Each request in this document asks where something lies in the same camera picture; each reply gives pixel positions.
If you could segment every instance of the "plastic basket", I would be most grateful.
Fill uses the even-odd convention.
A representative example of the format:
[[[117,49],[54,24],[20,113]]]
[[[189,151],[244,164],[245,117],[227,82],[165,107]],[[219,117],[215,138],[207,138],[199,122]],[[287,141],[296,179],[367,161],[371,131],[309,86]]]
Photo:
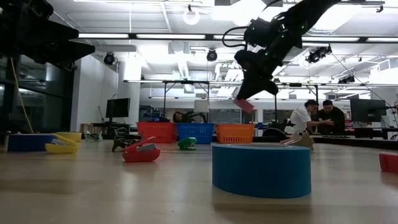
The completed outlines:
[[[254,124],[217,124],[219,143],[252,143]]]
[[[138,134],[143,138],[156,137],[149,143],[172,143],[177,140],[177,128],[174,123],[137,122]]]
[[[214,124],[178,123],[178,139],[196,138],[197,144],[211,144]]]

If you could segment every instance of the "person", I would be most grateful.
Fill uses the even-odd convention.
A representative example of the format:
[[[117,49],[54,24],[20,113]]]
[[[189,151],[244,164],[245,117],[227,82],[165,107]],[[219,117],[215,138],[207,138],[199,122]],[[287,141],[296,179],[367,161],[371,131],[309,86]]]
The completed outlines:
[[[322,134],[342,134],[345,132],[345,115],[339,108],[333,106],[333,102],[325,100],[323,102],[323,109],[317,114],[317,120],[326,121],[332,120],[335,125],[328,126],[321,124],[318,126],[318,132]]]
[[[333,126],[334,122],[330,119],[324,121],[311,121],[311,114],[317,113],[319,104],[315,100],[308,100],[304,105],[299,106],[293,111],[290,120],[286,125],[287,134],[303,133],[306,128],[313,133],[312,127],[319,125]]]
[[[206,117],[202,113],[194,113],[193,111],[189,111],[188,113],[181,113],[179,111],[173,114],[173,122],[174,123],[194,123],[193,119],[196,116],[201,116],[204,123],[207,123]]]

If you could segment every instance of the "green toy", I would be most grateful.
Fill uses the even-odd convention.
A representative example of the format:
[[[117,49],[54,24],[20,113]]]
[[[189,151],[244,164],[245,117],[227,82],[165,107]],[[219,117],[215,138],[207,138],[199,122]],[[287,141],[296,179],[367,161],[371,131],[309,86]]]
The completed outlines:
[[[178,146],[180,147],[180,150],[184,151],[195,151],[195,143],[198,142],[196,138],[185,138],[181,141],[178,142]]]

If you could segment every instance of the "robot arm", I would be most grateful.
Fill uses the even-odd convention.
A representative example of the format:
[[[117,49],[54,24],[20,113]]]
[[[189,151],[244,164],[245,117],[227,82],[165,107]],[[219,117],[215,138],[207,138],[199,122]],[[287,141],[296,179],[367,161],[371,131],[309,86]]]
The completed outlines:
[[[278,87],[271,81],[274,70],[283,66],[283,59],[293,46],[302,48],[302,35],[339,2],[341,0],[303,0],[271,22],[253,20],[244,33],[246,45],[260,45],[265,49],[254,53],[245,47],[236,53],[235,60],[244,70],[243,84],[236,98],[246,100],[263,90],[276,95]]]

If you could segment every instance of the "blue round platform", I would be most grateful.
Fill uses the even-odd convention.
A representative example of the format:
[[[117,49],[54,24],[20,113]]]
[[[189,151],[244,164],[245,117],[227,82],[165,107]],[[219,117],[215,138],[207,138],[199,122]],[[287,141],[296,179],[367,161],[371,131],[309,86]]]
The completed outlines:
[[[214,145],[213,185],[251,197],[308,195],[311,193],[310,149],[266,144]]]

